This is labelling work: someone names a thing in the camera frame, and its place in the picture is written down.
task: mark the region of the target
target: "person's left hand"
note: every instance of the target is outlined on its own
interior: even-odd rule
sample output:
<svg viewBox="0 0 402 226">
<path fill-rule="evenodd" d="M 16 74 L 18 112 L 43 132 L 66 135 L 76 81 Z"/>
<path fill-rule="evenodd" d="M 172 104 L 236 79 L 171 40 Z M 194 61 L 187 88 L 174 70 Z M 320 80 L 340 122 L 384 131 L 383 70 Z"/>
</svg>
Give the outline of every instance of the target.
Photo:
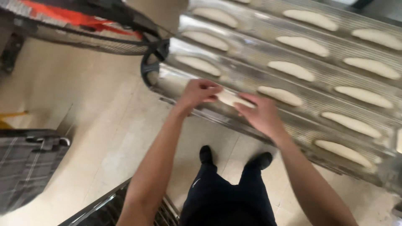
<svg viewBox="0 0 402 226">
<path fill-rule="evenodd" d="M 177 101 L 175 109 L 180 113 L 189 115 L 193 108 L 202 102 L 214 102 L 215 94 L 223 90 L 222 86 L 206 79 L 192 79 L 188 82 L 181 98 Z"/>
</svg>

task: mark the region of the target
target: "electric fan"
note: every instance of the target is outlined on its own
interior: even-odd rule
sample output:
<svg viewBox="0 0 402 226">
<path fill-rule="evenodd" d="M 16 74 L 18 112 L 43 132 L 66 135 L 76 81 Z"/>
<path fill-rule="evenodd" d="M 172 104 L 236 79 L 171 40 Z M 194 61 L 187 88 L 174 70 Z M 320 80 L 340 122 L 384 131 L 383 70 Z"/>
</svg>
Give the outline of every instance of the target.
<svg viewBox="0 0 402 226">
<path fill-rule="evenodd" d="M 0 26 L 26 36 L 119 55 L 163 61 L 168 39 L 121 0 L 0 0 Z"/>
</svg>

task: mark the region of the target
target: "hand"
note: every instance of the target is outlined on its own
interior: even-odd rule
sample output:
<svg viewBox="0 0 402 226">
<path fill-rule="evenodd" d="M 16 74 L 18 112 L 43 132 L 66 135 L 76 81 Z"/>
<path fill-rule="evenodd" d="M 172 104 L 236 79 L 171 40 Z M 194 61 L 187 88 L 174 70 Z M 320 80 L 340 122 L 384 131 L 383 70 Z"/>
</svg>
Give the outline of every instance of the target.
<svg viewBox="0 0 402 226">
<path fill-rule="evenodd" d="M 282 120 L 278 116 L 274 100 L 249 93 L 238 93 L 238 96 L 257 105 L 253 109 L 243 104 L 235 103 L 235 108 L 239 111 L 239 115 L 243 115 L 252 126 L 274 141 L 276 138 L 287 134 Z"/>
<path fill-rule="evenodd" d="M 215 94 L 223 90 L 222 86 L 206 80 L 192 79 L 188 82 L 181 98 L 177 101 L 175 109 L 184 115 L 189 115 L 193 108 L 202 102 L 214 102 Z"/>
</svg>

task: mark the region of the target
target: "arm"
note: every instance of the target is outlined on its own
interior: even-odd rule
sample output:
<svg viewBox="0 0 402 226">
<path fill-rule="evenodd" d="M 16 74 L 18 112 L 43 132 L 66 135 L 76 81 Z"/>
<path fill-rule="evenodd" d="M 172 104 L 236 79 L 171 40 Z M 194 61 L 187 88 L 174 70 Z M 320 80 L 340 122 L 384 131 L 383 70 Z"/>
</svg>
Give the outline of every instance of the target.
<svg viewBox="0 0 402 226">
<path fill-rule="evenodd" d="M 152 225 L 165 195 L 184 119 L 201 102 L 213 102 L 222 88 L 191 80 L 130 181 L 117 226 Z"/>
<path fill-rule="evenodd" d="M 277 114 L 275 102 L 247 93 L 240 95 L 254 102 L 257 108 L 251 109 L 236 103 L 236 109 L 256 129 L 270 137 L 281 150 L 292 189 L 311 224 L 314 226 L 357 226 L 346 204 L 285 131 Z"/>
</svg>

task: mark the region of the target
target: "black shoe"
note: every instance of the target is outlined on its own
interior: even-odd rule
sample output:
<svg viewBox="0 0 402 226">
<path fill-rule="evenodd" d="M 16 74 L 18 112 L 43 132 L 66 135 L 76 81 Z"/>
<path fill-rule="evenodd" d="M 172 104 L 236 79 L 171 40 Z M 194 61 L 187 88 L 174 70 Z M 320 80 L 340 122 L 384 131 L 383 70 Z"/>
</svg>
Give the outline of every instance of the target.
<svg viewBox="0 0 402 226">
<path fill-rule="evenodd" d="M 255 158 L 252 158 L 246 166 L 252 166 L 252 167 L 257 167 L 260 170 L 264 170 L 272 162 L 272 154 L 269 152 L 264 152 L 256 156 Z"/>
<path fill-rule="evenodd" d="M 201 161 L 201 164 L 213 165 L 212 152 L 211 152 L 211 148 L 208 145 L 202 146 L 202 148 L 200 150 L 200 161 Z"/>
</svg>

